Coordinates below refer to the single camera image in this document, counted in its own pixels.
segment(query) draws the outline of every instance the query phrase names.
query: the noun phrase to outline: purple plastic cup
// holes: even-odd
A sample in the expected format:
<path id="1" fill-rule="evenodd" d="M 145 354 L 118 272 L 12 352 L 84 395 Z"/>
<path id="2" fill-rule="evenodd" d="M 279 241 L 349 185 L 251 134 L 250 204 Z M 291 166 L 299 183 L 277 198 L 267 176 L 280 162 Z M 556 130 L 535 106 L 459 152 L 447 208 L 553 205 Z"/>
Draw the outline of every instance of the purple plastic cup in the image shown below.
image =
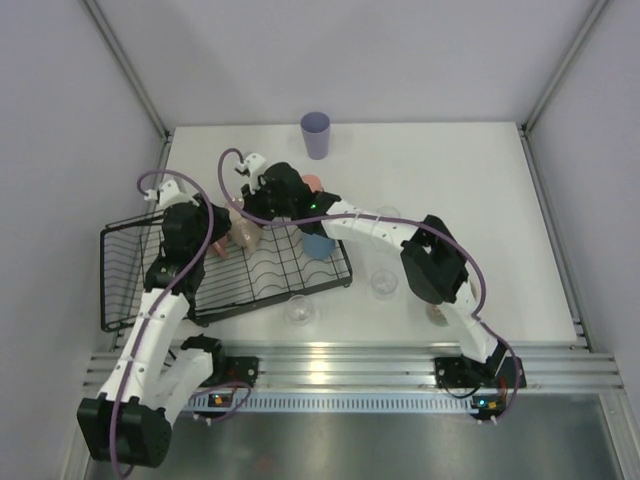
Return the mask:
<path id="1" fill-rule="evenodd" d="M 300 120 L 300 128 L 309 158 L 322 160 L 329 155 L 331 121 L 326 114 L 322 112 L 307 113 Z"/>

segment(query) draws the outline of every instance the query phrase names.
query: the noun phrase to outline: metal panel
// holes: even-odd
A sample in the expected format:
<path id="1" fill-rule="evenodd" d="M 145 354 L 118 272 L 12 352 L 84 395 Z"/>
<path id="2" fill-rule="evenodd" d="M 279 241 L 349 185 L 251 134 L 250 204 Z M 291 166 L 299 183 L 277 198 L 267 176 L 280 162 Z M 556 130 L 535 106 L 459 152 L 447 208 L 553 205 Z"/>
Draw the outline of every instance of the metal panel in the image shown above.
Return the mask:
<path id="1" fill-rule="evenodd" d="M 185 412 L 225 412 L 235 408 L 244 394 L 234 396 L 229 407 L 209 406 L 210 395 L 192 398 Z M 476 413 L 471 399 L 455 399 L 445 395 L 420 394 L 273 394 L 251 395 L 243 412 L 274 413 Z"/>
<path id="2" fill-rule="evenodd" d="M 622 391 L 611 355 L 568 348 L 520 347 L 529 387 L 540 393 L 608 393 Z M 261 360 L 259 392 L 277 393 L 434 393 L 433 359 L 457 355 L 454 345 L 422 348 L 355 346 L 227 347 L 229 355 L 255 355 Z M 85 388 L 97 390 L 115 365 L 117 352 L 94 354 Z"/>
<path id="3" fill-rule="evenodd" d="M 94 465 L 86 480 L 111 478 Z M 177 422 L 149 479 L 622 479 L 597 397 L 529 397 L 498 427 L 420 414 L 239 414 Z"/>

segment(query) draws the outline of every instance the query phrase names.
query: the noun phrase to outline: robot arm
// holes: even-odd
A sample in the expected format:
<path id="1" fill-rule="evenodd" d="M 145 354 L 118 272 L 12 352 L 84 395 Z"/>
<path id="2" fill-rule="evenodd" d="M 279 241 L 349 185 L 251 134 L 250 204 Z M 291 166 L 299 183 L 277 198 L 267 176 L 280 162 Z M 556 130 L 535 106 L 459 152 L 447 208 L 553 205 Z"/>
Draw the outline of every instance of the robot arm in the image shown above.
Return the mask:
<path id="1" fill-rule="evenodd" d="M 129 340 L 97 398 L 84 398 L 77 417 L 91 456 L 108 461 L 111 415 L 119 389 L 124 386 L 117 412 L 117 458 L 130 465 L 157 467 L 168 452 L 178 414 L 201 384 L 219 383 L 226 358 L 219 340 L 200 335 L 187 339 L 175 362 L 162 371 L 180 322 L 194 314 L 204 258 L 162 299 L 152 315 L 149 312 L 167 285 L 194 258 L 206 236 L 208 218 L 204 200 L 188 196 L 174 179 L 163 183 L 157 192 L 147 191 L 147 198 L 164 208 L 164 240 L 146 272 L 140 310 Z M 211 242 L 231 226 L 226 209 L 213 206 L 213 211 Z M 128 380 L 124 382 L 127 369 Z"/>
<path id="2" fill-rule="evenodd" d="M 354 207 L 338 195 L 312 192 L 287 163 L 267 165 L 263 157 L 253 153 L 236 166 L 236 171 L 249 177 L 249 185 L 242 189 L 246 212 L 267 221 L 281 216 L 298 220 L 355 215 L 322 219 L 300 225 L 300 229 L 336 240 L 373 244 L 378 251 L 399 255 L 413 293 L 425 302 L 439 305 L 455 332 L 462 350 L 462 375 L 474 385 L 491 384 L 505 361 L 506 348 L 472 317 L 477 303 L 468 280 L 466 259 L 459 251 L 415 226 L 378 221 L 375 214 Z M 438 217 L 429 215 L 422 223 L 453 239 Z M 454 383 L 459 383 L 460 372 L 455 375 L 458 378 Z"/>

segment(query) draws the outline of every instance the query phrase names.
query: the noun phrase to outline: metal frame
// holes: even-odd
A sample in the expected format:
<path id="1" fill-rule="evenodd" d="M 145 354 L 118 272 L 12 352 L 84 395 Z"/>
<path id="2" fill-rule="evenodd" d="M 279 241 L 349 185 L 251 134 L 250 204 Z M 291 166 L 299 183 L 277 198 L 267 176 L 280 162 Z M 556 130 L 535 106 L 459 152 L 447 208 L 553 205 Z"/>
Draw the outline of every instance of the metal frame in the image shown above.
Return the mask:
<path id="1" fill-rule="evenodd" d="M 157 113 L 96 0 L 81 2 L 89 11 L 100 35 L 145 108 L 154 128 L 162 136 L 158 167 L 166 166 L 171 148 L 171 132 Z M 611 3 L 612 0 L 592 2 L 574 40 L 532 108 L 527 121 L 519 128 L 522 148 L 579 338 L 571 348 L 517 344 L 514 347 L 522 357 L 529 381 L 529 387 L 522 390 L 521 394 L 600 395 L 624 477 L 632 479 L 640 478 L 638 427 L 613 355 L 597 353 L 600 350 L 597 338 L 589 327 L 590 321 L 583 307 L 584 302 L 575 273 L 569 263 L 566 244 L 562 239 L 553 205 L 549 201 L 546 182 L 531 145 L 531 134 L 538 120 L 553 101 L 563 80 Z M 85 393 L 97 391 L 113 368 L 117 357 L 113 348 L 117 346 L 118 335 L 121 334 L 114 336 L 111 352 L 96 352 L 93 355 L 84 383 Z M 329 399 L 334 398 L 337 393 L 356 395 L 356 398 L 416 393 L 438 395 L 441 392 L 435 384 L 433 358 L 442 354 L 459 354 L 458 347 L 453 343 L 439 343 L 427 347 L 362 347 L 329 343 L 278 347 L 243 344 L 227 347 L 235 355 L 251 354 L 260 357 L 262 370 L 257 384 L 258 391 L 267 397 L 271 395 L 280 399 L 288 398 L 287 395 L 300 394 L 312 395 L 310 398 L 316 400 L 322 399 L 323 396 Z M 86 466 L 87 460 L 86 448 L 83 450 L 83 443 L 78 441 L 76 435 L 67 465 L 76 468 L 74 471 L 79 471 L 77 466 Z"/>

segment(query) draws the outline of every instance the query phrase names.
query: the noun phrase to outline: dish rack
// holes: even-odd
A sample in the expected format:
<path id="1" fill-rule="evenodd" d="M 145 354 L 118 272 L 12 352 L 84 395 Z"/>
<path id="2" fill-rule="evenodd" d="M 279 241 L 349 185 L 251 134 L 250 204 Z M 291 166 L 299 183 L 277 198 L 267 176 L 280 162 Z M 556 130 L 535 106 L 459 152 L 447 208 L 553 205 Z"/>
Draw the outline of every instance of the dish rack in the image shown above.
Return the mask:
<path id="1" fill-rule="evenodd" d="M 143 278 L 162 241 L 162 212 L 107 225 L 100 233 L 101 328 L 116 332 L 133 325 Z M 344 244 L 326 260 L 308 257 L 297 227 L 265 227 L 255 252 L 231 241 L 228 258 L 207 251 L 205 277 L 196 294 L 199 324 L 224 320 L 287 301 L 348 287 L 353 271 Z"/>

